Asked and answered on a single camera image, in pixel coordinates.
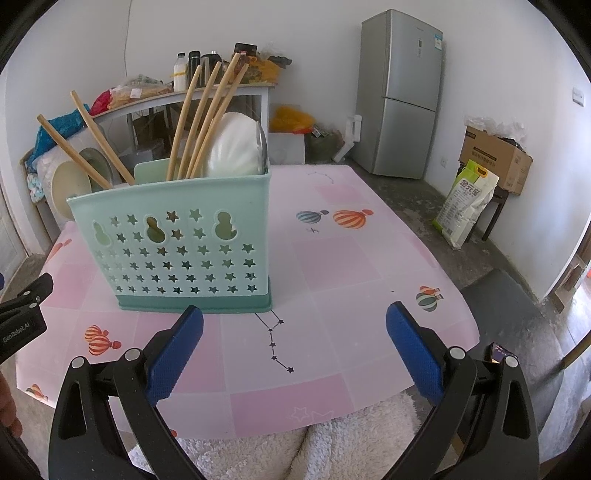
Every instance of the table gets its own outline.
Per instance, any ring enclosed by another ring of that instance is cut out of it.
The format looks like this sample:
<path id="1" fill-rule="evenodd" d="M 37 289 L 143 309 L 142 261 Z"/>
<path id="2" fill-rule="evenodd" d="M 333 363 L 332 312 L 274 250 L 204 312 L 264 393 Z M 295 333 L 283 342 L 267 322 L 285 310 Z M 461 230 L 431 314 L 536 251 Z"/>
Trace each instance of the table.
<path id="1" fill-rule="evenodd" d="M 191 360 L 171 397 L 158 403 L 179 437 L 284 432 L 410 387 L 385 328 L 386 309 L 397 300 L 447 345 L 478 343 L 460 292 L 350 167 L 273 167 L 268 230 L 273 310 L 205 315 Z M 55 283 L 42 304 L 48 329 L 18 353 L 17 386 L 51 406 L 74 357 L 115 360 L 177 318 L 119 310 L 75 223 L 43 271 Z M 89 355 L 85 332 L 93 325 L 121 348 Z M 119 428 L 128 429 L 112 405 Z"/>

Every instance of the constellation print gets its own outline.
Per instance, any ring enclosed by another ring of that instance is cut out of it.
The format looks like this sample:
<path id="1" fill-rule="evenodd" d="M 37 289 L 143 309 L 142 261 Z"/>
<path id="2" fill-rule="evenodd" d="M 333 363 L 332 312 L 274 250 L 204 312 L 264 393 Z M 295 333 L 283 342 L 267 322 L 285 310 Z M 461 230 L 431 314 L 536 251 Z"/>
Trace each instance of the constellation print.
<path id="1" fill-rule="evenodd" d="M 269 338 L 271 339 L 271 343 L 269 343 L 269 346 L 271 347 L 271 354 L 272 354 L 271 360 L 273 360 L 274 362 L 277 362 L 277 363 L 278 363 L 278 364 L 280 364 L 280 365 L 281 365 L 283 368 L 285 368 L 285 370 L 286 370 L 287 372 L 289 372 L 289 373 L 291 373 L 291 374 L 292 374 L 292 373 L 295 371 L 295 370 L 294 370 L 294 368 L 293 368 L 293 367 L 288 367 L 288 366 L 286 366 L 286 365 L 282 364 L 282 363 L 281 363 L 281 361 L 279 360 L 279 358 L 277 357 L 277 354 L 275 353 L 275 347 L 277 346 L 277 344 L 275 343 L 275 340 L 273 340 L 273 331 L 275 330 L 275 328 L 276 328 L 277 326 L 279 326 L 279 325 L 283 325 L 283 323 L 285 323 L 285 322 L 284 322 L 283 320 L 281 320 L 281 319 L 280 319 L 280 318 L 277 316 L 277 314 L 276 314 L 275 312 L 273 312 L 273 310 L 271 311 L 271 313 L 272 313 L 272 314 L 275 316 L 275 318 L 277 319 L 277 323 L 276 323 L 276 324 L 275 324 L 273 327 L 269 327 L 269 326 L 268 326 L 268 325 L 265 323 L 265 321 L 264 321 L 264 320 L 263 320 L 261 317 L 259 317 L 259 314 L 258 314 L 258 313 L 255 313 L 255 315 L 256 315 L 256 318 L 258 318 L 258 319 L 261 321 L 261 323 L 262 323 L 262 324 L 263 324 L 265 327 L 267 327 L 267 331 L 269 332 Z"/>

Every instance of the white bottle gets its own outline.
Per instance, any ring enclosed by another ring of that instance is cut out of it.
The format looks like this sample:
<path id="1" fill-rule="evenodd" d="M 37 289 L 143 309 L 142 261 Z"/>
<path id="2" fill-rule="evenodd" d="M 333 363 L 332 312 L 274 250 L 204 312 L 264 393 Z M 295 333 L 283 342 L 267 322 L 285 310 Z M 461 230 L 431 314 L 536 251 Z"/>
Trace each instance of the white bottle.
<path id="1" fill-rule="evenodd" d="M 187 90 L 187 59 L 184 53 L 179 53 L 177 63 L 174 64 L 174 91 L 185 92 Z"/>

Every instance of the snack package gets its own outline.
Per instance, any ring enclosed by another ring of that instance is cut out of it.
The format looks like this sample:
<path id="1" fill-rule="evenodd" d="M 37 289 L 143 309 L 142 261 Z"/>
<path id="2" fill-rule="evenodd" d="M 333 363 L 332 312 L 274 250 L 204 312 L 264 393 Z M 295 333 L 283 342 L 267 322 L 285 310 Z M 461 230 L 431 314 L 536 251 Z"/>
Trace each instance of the snack package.
<path id="1" fill-rule="evenodd" d="M 461 249 L 472 226 L 491 201 L 499 177 L 469 160 L 453 183 L 433 225 L 455 249 Z"/>

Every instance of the blue cloth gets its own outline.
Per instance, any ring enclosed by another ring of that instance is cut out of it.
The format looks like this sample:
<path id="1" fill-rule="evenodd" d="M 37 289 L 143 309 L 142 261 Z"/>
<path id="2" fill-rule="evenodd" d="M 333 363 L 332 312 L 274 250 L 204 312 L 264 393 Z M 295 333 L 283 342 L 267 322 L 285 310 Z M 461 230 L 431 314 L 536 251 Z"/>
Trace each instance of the blue cloth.
<path id="1" fill-rule="evenodd" d="M 88 105 L 84 104 L 84 108 L 90 112 L 90 107 Z M 86 126 L 84 119 L 78 110 L 74 110 L 72 113 L 49 120 L 49 123 L 64 138 L 70 138 Z M 43 127 L 39 127 L 33 153 L 25 162 L 27 173 L 37 173 L 37 164 L 35 163 L 35 160 L 38 157 L 41 157 L 44 153 L 49 152 L 55 146 L 56 143 L 53 141 L 52 137 L 49 136 Z"/>

